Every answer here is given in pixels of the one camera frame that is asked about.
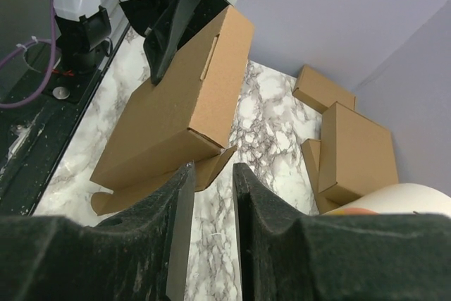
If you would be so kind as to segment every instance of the brown box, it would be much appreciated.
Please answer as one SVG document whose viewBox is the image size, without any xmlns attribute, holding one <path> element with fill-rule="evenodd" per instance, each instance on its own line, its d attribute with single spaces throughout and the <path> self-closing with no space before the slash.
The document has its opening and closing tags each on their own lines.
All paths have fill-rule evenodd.
<svg viewBox="0 0 451 301">
<path fill-rule="evenodd" d="M 344 205 L 398 183 L 391 132 L 335 103 L 323 113 L 319 194 Z"/>
<path fill-rule="evenodd" d="M 319 213 L 324 214 L 338 208 L 340 205 L 318 194 L 320 147 L 321 141 L 315 139 L 307 139 L 301 144 L 305 167 L 310 179 L 311 190 L 313 191 Z"/>
<path fill-rule="evenodd" d="M 253 25 L 227 7 L 175 55 L 158 86 L 132 94 L 91 180 L 112 189 L 92 198 L 98 214 L 124 209 L 196 161 L 197 190 L 232 156 L 228 136 L 245 74 Z"/>
<path fill-rule="evenodd" d="M 323 113 L 334 102 L 340 102 L 343 106 L 354 109 L 356 101 L 355 95 L 308 65 L 302 67 L 293 96 L 319 113 Z"/>
</svg>

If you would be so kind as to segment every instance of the marble table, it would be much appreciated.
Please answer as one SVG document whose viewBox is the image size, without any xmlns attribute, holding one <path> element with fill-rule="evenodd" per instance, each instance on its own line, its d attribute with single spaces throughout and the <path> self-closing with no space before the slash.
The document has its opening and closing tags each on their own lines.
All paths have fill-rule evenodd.
<svg viewBox="0 0 451 301">
<path fill-rule="evenodd" d="M 149 75 L 143 39 L 130 30 L 64 154 L 35 215 L 60 214 L 86 226 L 108 216 L 91 209 L 89 181 L 106 141 L 132 91 Z M 297 101 L 295 79 L 249 62 L 230 143 L 238 145 L 211 186 L 194 198 L 186 300 L 241 300 L 232 165 L 249 164 L 268 188 L 305 214 L 317 214 L 300 149 L 318 138 L 321 115 Z"/>
</svg>

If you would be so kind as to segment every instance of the cable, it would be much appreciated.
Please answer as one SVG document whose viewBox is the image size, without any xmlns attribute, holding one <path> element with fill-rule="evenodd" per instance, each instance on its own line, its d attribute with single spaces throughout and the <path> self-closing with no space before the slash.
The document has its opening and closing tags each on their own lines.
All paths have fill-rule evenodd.
<svg viewBox="0 0 451 301">
<path fill-rule="evenodd" d="M 50 0 L 50 31 L 51 31 L 51 43 L 50 43 L 50 58 L 49 65 L 47 66 L 47 71 L 45 73 L 44 79 L 41 85 L 27 98 L 20 100 L 19 102 L 14 102 L 12 104 L 0 104 L 0 109 L 16 109 L 29 104 L 44 91 L 45 87 L 49 83 L 51 72 L 54 69 L 55 55 L 56 55 L 56 26 L 55 26 L 55 9 L 54 2 Z M 29 47 L 36 44 L 36 41 L 31 40 L 30 42 L 24 44 L 25 47 Z M 2 61 L 0 61 L 0 70 L 8 63 L 12 58 L 17 56 L 23 50 L 22 47 L 18 47 L 15 51 L 12 51 L 8 56 L 6 56 Z"/>
</svg>

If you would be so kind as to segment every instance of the gray wall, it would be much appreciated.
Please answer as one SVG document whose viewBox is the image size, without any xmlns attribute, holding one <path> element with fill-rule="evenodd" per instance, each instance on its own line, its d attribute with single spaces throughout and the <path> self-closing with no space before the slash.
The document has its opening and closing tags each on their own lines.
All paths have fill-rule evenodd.
<svg viewBox="0 0 451 301">
<path fill-rule="evenodd" d="M 304 63 L 352 89 L 447 0 L 239 0 L 250 57 L 296 75 Z"/>
<path fill-rule="evenodd" d="M 355 92 L 358 110 L 392 130 L 400 180 L 451 196 L 451 2 Z"/>
</svg>

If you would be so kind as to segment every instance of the marble tabletop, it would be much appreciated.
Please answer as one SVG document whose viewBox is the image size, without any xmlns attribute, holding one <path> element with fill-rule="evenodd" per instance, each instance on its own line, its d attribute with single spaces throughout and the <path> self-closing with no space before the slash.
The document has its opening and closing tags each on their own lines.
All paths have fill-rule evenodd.
<svg viewBox="0 0 451 301">
<path fill-rule="evenodd" d="M 143 38 L 130 30 L 78 127 L 34 215 L 64 215 L 86 226 L 97 216 L 90 198 L 108 191 L 89 181 L 132 91 L 149 76 Z M 241 300 L 232 165 L 245 162 L 261 182 L 305 214 L 317 214 L 300 145 L 319 138 L 321 115 L 297 101 L 295 79 L 249 62 L 230 144 L 236 153 L 203 192 L 195 194 L 186 300 Z"/>
</svg>

